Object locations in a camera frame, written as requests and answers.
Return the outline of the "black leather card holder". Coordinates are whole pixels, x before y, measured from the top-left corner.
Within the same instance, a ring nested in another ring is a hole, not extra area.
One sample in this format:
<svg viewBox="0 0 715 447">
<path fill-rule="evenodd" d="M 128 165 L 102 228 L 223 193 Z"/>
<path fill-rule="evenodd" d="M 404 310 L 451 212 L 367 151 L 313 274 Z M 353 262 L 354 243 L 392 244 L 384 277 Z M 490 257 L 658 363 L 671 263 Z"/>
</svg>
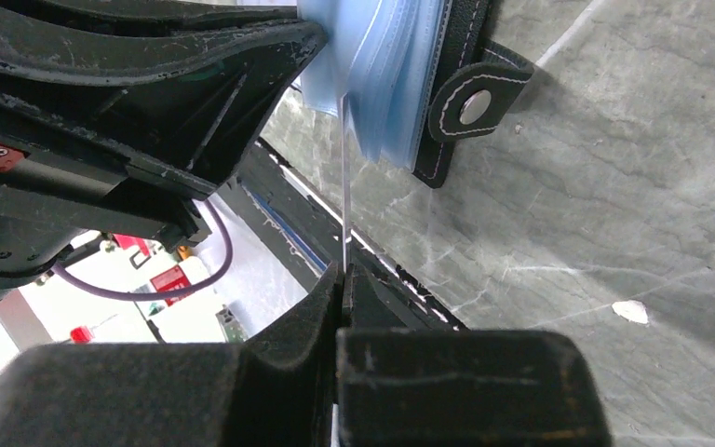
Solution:
<svg viewBox="0 0 715 447">
<path fill-rule="evenodd" d="M 493 133 L 534 64 L 491 40 L 493 3 L 301 1 L 327 45 L 304 69 L 305 105 L 342 121 L 370 161 L 440 188 L 455 145 Z"/>
</svg>

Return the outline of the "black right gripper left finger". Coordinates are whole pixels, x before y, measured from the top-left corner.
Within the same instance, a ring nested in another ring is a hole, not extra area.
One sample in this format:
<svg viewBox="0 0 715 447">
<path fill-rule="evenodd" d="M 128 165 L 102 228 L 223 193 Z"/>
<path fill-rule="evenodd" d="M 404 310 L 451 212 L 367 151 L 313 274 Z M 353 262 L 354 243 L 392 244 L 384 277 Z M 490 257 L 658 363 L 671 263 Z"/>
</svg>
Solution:
<svg viewBox="0 0 715 447">
<path fill-rule="evenodd" d="M 0 446 L 328 446 L 343 269 L 236 344 L 43 345 L 0 377 Z"/>
</svg>

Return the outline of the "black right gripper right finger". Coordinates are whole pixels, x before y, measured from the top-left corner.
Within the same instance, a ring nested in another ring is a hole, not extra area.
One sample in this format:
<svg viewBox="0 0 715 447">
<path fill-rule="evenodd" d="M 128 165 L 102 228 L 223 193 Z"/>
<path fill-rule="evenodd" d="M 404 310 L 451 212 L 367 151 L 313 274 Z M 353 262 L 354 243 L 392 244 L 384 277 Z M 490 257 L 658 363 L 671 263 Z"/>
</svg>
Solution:
<svg viewBox="0 0 715 447">
<path fill-rule="evenodd" d="M 336 335 L 343 446 L 609 446 L 612 435 L 575 342 L 540 330 L 371 325 L 375 294 L 351 267 Z"/>
</svg>

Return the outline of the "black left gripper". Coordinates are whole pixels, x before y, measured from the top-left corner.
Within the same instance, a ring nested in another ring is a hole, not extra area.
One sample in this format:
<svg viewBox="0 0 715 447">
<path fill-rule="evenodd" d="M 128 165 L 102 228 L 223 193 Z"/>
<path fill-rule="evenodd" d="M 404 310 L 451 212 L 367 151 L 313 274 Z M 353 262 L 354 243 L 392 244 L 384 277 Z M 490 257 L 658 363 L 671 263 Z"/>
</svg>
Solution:
<svg viewBox="0 0 715 447">
<path fill-rule="evenodd" d="M 0 302 L 87 230 L 204 240 L 190 198 L 234 175 L 326 41 L 293 7 L 0 1 Z"/>
</svg>

